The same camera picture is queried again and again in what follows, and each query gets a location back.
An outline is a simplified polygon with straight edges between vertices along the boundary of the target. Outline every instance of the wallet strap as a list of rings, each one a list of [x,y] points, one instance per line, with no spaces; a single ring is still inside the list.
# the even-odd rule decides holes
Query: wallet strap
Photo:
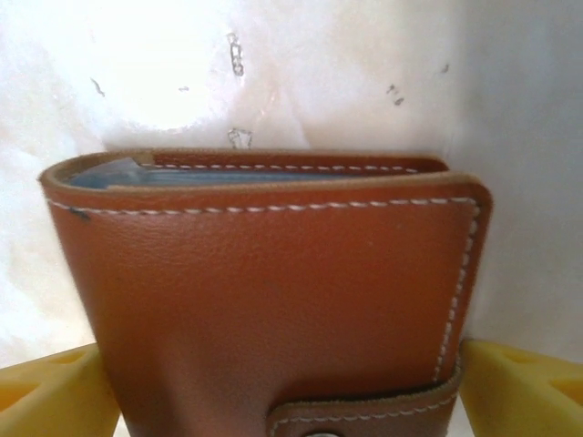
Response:
[[[268,437],[445,437],[462,377],[415,394],[369,401],[291,402],[267,420]]]

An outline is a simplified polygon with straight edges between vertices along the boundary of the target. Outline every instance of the white stitching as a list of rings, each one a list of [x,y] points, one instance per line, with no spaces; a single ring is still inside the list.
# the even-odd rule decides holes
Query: white stitching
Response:
[[[474,246],[474,241],[476,238],[476,233],[479,228],[478,218],[481,213],[480,207],[477,205],[477,202],[472,198],[452,198],[454,202],[469,202],[474,205],[474,219],[470,224],[469,235],[467,237],[467,242],[465,244],[465,251],[462,255],[462,267],[459,270],[459,276],[457,278],[457,283],[455,284],[455,294],[452,298],[451,304],[449,306],[449,312],[447,316],[447,322],[445,323],[445,332],[444,332],[444,339],[441,343],[440,353],[437,357],[437,364],[434,368],[434,382],[437,382],[439,379],[439,374],[441,373],[442,367],[444,365],[444,358],[447,354],[447,349],[450,346],[452,330],[454,327],[455,319],[457,318],[457,310],[459,300],[461,298],[462,292],[465,288],[465,278],[467,277],[467,269],[471,262],[471,250]]]
[[[386,418],[394,418],[399,416],[412,416],[415,414],[420,414],[424,412],[428,412],[431,410],[436,410],[441,407],[445,407],[449,403],[451,403],[457,397],[457,393],[454,393],[446,400],[440,401],[438,403],[434,403],[432,405],[427,405],[423,408],[413,408],[412,410],[405,410],[399,412],[385,412],[383,414],[366,414],[366,415],[354,415],[354,416],[328,416],[328,417],[294,417],[292,419],[280,419],[279,421],[275,422],[271,427],[270,437],[275,437],[275,433],[277,432],[278,428],[282,425],[288,423],[324,423],[324,422],[355,422],[355,421],[370,421],[371,419],[382,420]]]
[[[326,202],[326,203],[310,203],[307,205],[268,205],[266,207],[226,207],[226,208],[186,208],[186,209],[98,209],[85,207],[71,207],[61,202],[57,202],[51,198],[46,198],[46,201],[61,209],[74,209],[80,212],[90,212],[93,214],[111,214],[111,215],[178,215],[178,214],[202,214],[202,213],[239,213],[239,212],[265,212],[265,211],[305,211],[306,209],[327,209],[327,208],[386,208],[390,205],[444,205],[450,202],[461,203],[458,198],[404,198],[391,199],[386,201],[371,200],[367,202]],[[465,203],[476,204],[476,201],[471,198],[465,198]],[[464,254],[464,265],[460,270],[460,277],[465,276],[465,267],[469,263],[469,250]]]
[[[393,166],[393,167],[385,167],[385,166],[364,166],[364,167],[358,167],[358,166],[275,166],[275,165],[271,165],[271,166],[266,166],[263,164],[255,164],[255,165],[233,165],[233,164],[227,164],[227,165],[221,165],[221,164],[213,164],[213,165],[209,165],[206,166],[204,164],[195,164],[192,166],[185,166],[185,165],[175,165],[175,164],[142,164],[142,167],[151,167],[151,168],[182,168],[182,169],[192,169],[192,168],[198,168],[198,169],[204,169],[204,168],[230,168],[230,169],[234,169],[234,168],[242,168],[242,169],[253,169],[253,168],[270,168],[273,170],[325,170],[325,171],[345,171],[345,170],[356,170],[356,171],[362,171],[362,170],[369,170],[369,171],[405,171],[407,173],[419,173],[419,170],[415,169],[415,168],[403,168],[400,166]]]
[[[241,213],[241,212],[282,212],[282,211],[305,211],[307,209],[327,209],[327,208],[386,208],[390,205],[415,205],[415,206],[428,206],[428,205],[446,205],[450,202],[453,203],[470,203],[475,207],[474,209],[474,219],[470,224],[469,235],[467,238],[467,243],[465,245],[465,252],[462,255],[462,265],[459,270],[459,276],[457,283],[455,284],[455,294],[452,297],[450,308],[447,315],[447,321],[445,322],[444,338],[440,347],[439,356],[437,357],[437,363],[434,369],[434,381],[439,379],[439,374],[442,370],[444,364],[444,358],[447,354],[447,349],[450,346],[451,334],[453,331],[453,325],[455,319],[457,318],[457,310],[459,299],[463,291],[465,290],[465,278],[467,276],[467,269],[471,262],[471,250],[474,246],[474,240],[476,238],[476,233],[479,228],[478,218],[481,213],[480,207],[473,198],[409,198],[409,199],[390,199],[386,201],[371,200],[367,202],[327,202],[321,204],[308,204],[308,205],[269,205],[267,207],[227,207],[227,208],[197,208],[197,209],[162,209],[162,210],[152,210],[152,209],[137,209],[137,210],[127,210],[127,209],[97,209],[97,208],[83,208],[83,207],[70,207],[60,202],[56,202],[51,198],[46,198],[46,201],[58,208],[75,210],[80,212],[90,212],[94,214],[110,214],[110,215],[178,215],[178,214],[203,214],[203,213]]]

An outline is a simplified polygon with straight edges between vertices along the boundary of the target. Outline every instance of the wallet fold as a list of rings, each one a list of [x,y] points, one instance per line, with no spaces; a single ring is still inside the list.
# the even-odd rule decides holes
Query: wallet fold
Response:
[[[423,155],[141,149],[40,182],[134,437],[445,435],[492,208],[477,178]]]

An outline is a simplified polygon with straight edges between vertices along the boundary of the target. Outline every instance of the white wall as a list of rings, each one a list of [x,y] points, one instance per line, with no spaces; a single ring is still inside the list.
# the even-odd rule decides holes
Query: white wall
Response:
[[[496,211],[469,333],[583,360],[581,16],[580,0],[0,0],[0,367],[92,339],[37,173],[102,140],[231,147],[234,127],[252,147],[426,150],[479,175]]]

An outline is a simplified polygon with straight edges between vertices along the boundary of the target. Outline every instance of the yellow stand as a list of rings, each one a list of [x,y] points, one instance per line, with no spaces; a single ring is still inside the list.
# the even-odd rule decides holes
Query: yellow stand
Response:
[[[111,437],[118,419],[96,345],[0,370],[0,437]]]
[[[583,365],[482,341],[464,346],[476,437],[583,437]],[[119,410],[96,345],[0,370],[0,437],[111,437]]]
[[[583,437],[583,364],[481,341],[463,352],[476,437]]]

